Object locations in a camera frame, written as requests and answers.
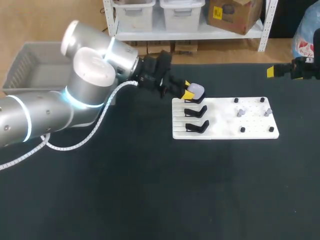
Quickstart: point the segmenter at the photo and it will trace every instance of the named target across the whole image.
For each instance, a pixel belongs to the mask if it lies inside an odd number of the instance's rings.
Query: yellow label
[[[213,8],[213,18],[222,20],[222,8],[215,6]]]
[[[275,68],[274,66],[268,68],[268,70],[266,71],[266,77],[267,78],[273,78],[275,76]]]

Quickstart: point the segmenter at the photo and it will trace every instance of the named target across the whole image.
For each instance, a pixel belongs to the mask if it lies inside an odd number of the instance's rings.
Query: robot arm
[[[78,21],[67,28],[61,53],[73,59],[73,71],[62,91],[28,92],[0,99],[0,147],[65,128],[94,123],[115,78],[140,88],[200,103],[202,86],[171,74],[172,56],[138,57],[131,46]]]

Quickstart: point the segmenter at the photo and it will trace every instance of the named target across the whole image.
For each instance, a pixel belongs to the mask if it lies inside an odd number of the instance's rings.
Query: metal shelf
[[[201,12],[197,32],[167,32],[163,9],[157,4],[153,9],[152,32],[125,32],[117,18],[111,0],[103,0],[109,35],[121,41],[209,40],[209,39],[261,39],[259,52],[264,52],[277,8],[278,0],[266,0],[264,25],[259,19],[246,35],[240,35],[207,24],[204,10]]]
[[[164,11],[161,7],[153,8],[152,32],[124,32],[118,25],[115,37],[121,41],[162,41],[162,40],[204,40],[204,39],[259,39],[262,36],[263,24],[259,19],[246,34],[240,35],[207,24],[202,12],[197,32],[167,32]]]

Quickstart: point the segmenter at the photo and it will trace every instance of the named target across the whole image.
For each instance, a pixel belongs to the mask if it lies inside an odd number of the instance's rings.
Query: blue plastic bag
[[[293,56],[314,58],[314,33],[320,28],[320,0],[311,5],[293,38]]]

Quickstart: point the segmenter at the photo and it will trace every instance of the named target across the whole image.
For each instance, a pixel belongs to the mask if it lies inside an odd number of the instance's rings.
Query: gray plastic basket
[[[12,95],[64,89],[72,72],[72,62],[61,54],[60,46],[61,42],[25,43],[6,74],[2,91]],[[117,80],[114,81],[112,90],[117,83]]]

